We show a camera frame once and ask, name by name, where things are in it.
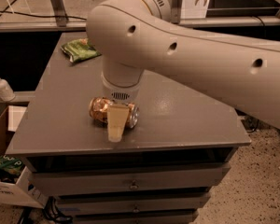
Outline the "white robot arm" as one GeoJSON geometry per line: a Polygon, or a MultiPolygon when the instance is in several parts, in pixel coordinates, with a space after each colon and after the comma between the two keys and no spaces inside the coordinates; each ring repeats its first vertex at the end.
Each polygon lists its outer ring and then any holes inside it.
{"type": "Polygon", "coordinates": [[[187,29],[168,0],[107,0],[86,31],[103,56],[108,98],[135,99],[149,70],[280,130],[280,42],[187,29]]]}

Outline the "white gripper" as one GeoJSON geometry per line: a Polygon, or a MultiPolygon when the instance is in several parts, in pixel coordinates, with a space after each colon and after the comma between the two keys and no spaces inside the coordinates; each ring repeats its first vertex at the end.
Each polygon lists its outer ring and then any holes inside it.
{"type": "MultiPolygon", "coordinates": [[[[140,76],[101,75],[104,97],[117,103],[131,103],[140,89],[140,76]]],[[[113,104],[107,109],[107,131],[110,142],[119,142],[122,138],[129,108],[122,104],[113,104]]]]}

